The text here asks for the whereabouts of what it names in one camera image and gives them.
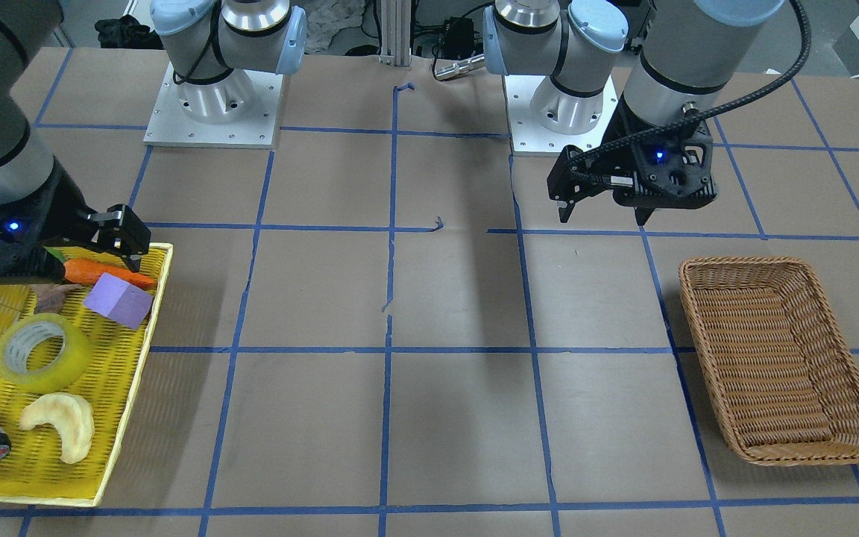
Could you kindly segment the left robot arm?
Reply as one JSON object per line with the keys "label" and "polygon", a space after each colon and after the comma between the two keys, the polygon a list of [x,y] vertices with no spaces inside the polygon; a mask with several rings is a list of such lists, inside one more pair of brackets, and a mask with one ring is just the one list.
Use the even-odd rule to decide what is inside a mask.
{"label": "left robot arm", "polygon": [[[780,1],[658,1],[634,67],[593,148],[568,144],[547,194],[568,222],[584,198],[610,192],[646,224],[657,210],[713,203],[716,99]],[[629,22],[608,1],[495,1],[483,15],[486,68],[535,75],[529,109],[560,135],[590,131],[605,85],[629,41]]]}

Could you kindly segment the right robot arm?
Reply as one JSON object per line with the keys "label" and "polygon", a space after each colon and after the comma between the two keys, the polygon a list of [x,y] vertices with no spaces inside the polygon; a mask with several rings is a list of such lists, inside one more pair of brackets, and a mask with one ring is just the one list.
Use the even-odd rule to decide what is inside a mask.
{"label": "right robot arm", "polygon": [[[170,71],[147,143],[269,147],[282,77],[306,50],[306,11],[289,1],[154,1]],[[92,210],[11,88],[63,19],[57,1],[0,1],[0,285],[57,283],[51,247],[112,254],[139,271],[151,234],[132,208]]]}

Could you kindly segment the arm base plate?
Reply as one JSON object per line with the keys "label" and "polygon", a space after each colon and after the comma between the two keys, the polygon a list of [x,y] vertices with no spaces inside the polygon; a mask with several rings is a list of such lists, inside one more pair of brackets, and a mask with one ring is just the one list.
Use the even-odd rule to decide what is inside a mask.
{"label": "arm base plate", "polygon": [[611,76],[602,92],[589,98],[564,94],[547,76],[509,75],[503,82],[516,157],[554,157],[566,145],[597,148],[616,111]]}
{"label": "arm base plate", "polygon": [[210,85],[177,84],[168,66],[143,142],[150,146],[272,150],[285,75],[232,71]]}

